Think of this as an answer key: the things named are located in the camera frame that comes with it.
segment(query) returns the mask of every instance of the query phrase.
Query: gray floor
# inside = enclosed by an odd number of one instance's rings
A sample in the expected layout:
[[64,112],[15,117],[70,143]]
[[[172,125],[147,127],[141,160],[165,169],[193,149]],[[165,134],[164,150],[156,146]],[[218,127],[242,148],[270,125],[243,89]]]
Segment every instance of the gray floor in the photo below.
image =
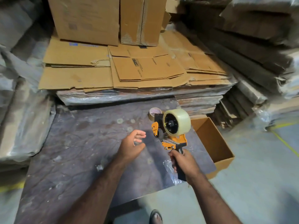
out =
[[[274,130],[299,152],[299,125]],[[223,132],[236,158],[211,180],[243,223],[297,223],[299,220],[299,157],[273,133],[242,125]],[[12,224],[21,190],[0,193],[0,219]],[[149,194],[135,203],[139,210],[114,223],[148,223],[158,209],[164,223],[205,223],[193,189],[187,183]]]

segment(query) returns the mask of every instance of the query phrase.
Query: work surface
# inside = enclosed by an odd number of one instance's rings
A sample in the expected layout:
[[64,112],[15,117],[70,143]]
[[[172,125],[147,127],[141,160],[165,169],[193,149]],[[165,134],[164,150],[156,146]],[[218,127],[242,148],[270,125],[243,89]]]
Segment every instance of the work surface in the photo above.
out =
[[[152,107],[178,106],[175,98],[167,98],[86,110],[58,108],[44,147],[31,160],[15,224],[54,224],[100,175],[133,129],[147,133],[146,148],[122,175],[111,207],[174,186],[163,164],[170,158],[154,137],[147,114]],[[185,148],[201,170],[215,171],[196,132],[191,129],[186,138]]]

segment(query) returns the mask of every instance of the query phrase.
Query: brown table surface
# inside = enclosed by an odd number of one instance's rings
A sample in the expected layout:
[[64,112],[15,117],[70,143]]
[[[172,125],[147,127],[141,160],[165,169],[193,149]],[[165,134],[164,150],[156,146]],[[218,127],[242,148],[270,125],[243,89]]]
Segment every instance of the brown table surface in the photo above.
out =
[[[154,137],[147,114],[152,107],[167,110],[178,106],[175,98],[165,98],[72,111],[57,108],[46,142],[31,160],[15,224],[55,223],[87,190],[133,129],[146,131],[146,148],[122,175],[111,207],[174,186],[163,165],[170,158]],[[186,138],[185,148],[201,170],[215,171],[196,132],[191,129]]]

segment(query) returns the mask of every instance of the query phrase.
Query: left hand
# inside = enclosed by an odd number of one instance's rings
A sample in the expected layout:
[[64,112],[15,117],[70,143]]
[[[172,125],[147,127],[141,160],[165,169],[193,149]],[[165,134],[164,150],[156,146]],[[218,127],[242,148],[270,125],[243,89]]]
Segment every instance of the left hand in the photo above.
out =
[[126,136],[118,149],[116,157],[129,164],[132,162],[141,151],[145,148],[145,144],[142,143],[140,138],[145,138],[145,132],[140,130],[133,130],[128,136]]

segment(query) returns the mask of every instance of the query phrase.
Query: packing tape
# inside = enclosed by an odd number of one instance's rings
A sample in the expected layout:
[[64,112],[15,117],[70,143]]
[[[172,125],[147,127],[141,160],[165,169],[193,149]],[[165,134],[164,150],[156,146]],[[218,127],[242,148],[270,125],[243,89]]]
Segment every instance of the packing tape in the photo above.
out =
[[162,110],[157,107],[153,107],[150,109],[147,115],[152,122],[155,121],[155,114],[162,114]]

